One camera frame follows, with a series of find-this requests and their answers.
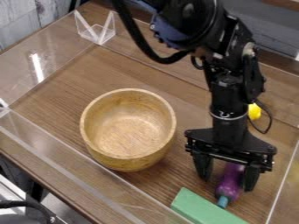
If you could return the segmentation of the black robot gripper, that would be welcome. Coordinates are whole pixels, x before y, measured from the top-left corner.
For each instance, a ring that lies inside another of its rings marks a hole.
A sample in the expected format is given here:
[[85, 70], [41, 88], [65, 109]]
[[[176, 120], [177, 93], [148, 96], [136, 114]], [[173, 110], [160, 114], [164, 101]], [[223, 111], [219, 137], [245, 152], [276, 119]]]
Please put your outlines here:
[[251, 192], [260, 172], [272, 171], [276, 147], [249, 133], [247, 117], [232, 120], [213, 117], [211, 128], [187, 129], [184, 136], [199, 177], [209, 180], [213, 158], [244, 165], [243, 188]]

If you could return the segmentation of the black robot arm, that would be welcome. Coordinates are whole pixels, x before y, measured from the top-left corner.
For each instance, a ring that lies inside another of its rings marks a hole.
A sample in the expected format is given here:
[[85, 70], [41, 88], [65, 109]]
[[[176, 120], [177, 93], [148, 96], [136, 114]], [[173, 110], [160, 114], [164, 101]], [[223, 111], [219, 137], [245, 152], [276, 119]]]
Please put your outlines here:
[[111, 1], [144, 55], [161, 64], [189, 57], [204, 72], [212, 127], [184, 132], [197, 175], [211, 177], [216, 159], [241, 165], [240, 183], [247, 192], [252, 191], [259, 175], [272, 170], [276, 147], [248, 131], [248, 106], [260, 103], [257, 97], [265, 91], [249, 29], [229, 15], [220, 0], [137, 0], [153, 13], [149, 27], [155, 38], [176, 50], [161, 57], [145, 41], [125, 1]]

